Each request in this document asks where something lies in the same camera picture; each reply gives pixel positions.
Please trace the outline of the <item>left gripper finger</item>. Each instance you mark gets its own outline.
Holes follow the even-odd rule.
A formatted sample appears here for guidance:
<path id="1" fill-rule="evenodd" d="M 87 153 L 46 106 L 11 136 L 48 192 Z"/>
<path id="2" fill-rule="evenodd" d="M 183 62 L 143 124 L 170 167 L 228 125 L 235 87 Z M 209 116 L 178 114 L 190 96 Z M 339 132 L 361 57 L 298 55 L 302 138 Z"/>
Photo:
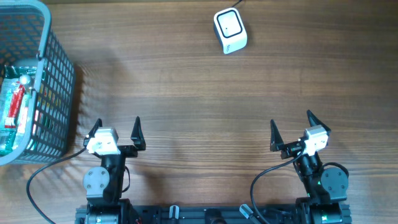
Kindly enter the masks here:
<path id="1" fill-rule="evenodd" d="M 92 127 L 92 129 L 90 130 L 90 132 L 89 132 L 89 133 L 86 135 L 86 137 L 84 138 L 84 141 L 83 141 L 83 145 L 84 145 L 84 146 L 87 146 L 87 145 L 88 145 L 90 139 L 93 138 L 93 137 L 95 136 L 95 132 L 96 132 L 100 127 L 102 127 L 102 126 L 103 126 L 102 120 L 101 120 L 100 118 L 98 118 L 98 119 L 96 120 L 95 125 Z"/>
<path id="2" fill-rule="evenodd" d="M 132 129 L 131 141 L 133 142 L 134 147 L 138 151 L 146 150 L 146 141 L 145 141 L 144 135 L 142 133 L 141 119 L 138 116 L 136 117 L 133 129 Z"/>

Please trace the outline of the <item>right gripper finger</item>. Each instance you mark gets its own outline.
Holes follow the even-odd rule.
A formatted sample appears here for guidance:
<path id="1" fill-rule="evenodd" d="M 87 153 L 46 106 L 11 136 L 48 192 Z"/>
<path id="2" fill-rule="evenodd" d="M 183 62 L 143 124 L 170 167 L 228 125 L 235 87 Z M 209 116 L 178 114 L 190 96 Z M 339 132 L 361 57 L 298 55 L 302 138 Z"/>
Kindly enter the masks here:
<path id="1" fill-rule="evenodd" d="M 270 151 L 276 152 L 283 148 L 284 142 L 277 128 L 275 121 L 270 120 L 271 126 L 271 141 L 270 141 Z"/>
<path id="2" fill-rule="evenodd" d="M 307 118 L 311 127 L 321 125 L 326 132 L 330 133 L 331 129 L 320 121 L 310 110 L 307 110 Z"/>

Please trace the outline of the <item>green sponge pack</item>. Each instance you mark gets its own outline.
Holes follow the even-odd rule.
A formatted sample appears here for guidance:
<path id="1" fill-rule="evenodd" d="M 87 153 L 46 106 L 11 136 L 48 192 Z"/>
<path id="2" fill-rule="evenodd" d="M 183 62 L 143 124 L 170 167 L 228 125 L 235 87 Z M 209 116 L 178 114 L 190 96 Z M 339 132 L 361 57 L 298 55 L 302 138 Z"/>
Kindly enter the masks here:
<path id="1" fill-rule="evenodd" d="M 16 150 L 25 135 L 31 90 L 26 91 L 20 84 L 21 75 L 30 75 L 35 81 L 36 67 L 4 67 L 1 84 L 1 155 Z"/>

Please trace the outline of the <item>yellow dish soap bottle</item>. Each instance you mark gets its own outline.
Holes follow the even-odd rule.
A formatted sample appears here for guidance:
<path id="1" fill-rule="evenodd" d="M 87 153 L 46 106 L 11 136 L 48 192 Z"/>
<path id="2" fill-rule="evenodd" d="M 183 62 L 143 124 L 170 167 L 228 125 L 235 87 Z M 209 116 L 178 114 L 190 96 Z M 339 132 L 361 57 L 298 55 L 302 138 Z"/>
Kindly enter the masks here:
<path id="1" fill-rule="evenodd" d="M 34 79 L 30 75 L 21 75 L 19 77 L 19 82 L 26 91 L 31 90 L 34 86 Z"/>

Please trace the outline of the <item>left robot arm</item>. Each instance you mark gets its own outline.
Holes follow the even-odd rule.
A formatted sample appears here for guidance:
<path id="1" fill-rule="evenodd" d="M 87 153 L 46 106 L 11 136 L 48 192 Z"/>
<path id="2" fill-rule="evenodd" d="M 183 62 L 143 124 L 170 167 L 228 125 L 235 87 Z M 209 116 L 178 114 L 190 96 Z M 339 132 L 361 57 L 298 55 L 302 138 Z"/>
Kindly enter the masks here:
<path id="1" fill-rule="evenodd" d="M 146 149 L 137 117 L 131 133 L 131 145 L 119 146 L 118 134 L 112 127 L 104 127 L 98 119 L 86 135 L 83 145 L 88 152 L 101 159 L 101 165 L 91 168 L 83 177 L 87 206 L 76 211 L 75 223 L 141 223 L 140 215 L 130 200 L 122 199 L 129 189 L 123 186 L 124 173 L 129 172 L 126 159 L 137 157 Z"/>

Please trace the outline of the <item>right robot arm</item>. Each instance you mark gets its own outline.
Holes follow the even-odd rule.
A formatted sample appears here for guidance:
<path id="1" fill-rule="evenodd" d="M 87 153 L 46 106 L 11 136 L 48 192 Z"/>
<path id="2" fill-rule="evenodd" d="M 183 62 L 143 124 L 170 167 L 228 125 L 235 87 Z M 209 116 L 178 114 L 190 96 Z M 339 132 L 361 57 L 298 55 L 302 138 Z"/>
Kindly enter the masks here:
<path id="1" fill-rule="evenodd" d="M 349 172 L 336 162 L 323 163 L 318 152 L 328 145 L 331 129 L 310 110 L 307 111 L 309 128 L 297 141 L 285 143 L 274 120 L 271 125 L 272 152 L 281 152 L 282 159 L 292 158 L 295 170 L 307 192 L 295 202 L 296 223 L 351 223 L 347 199 Z"/>

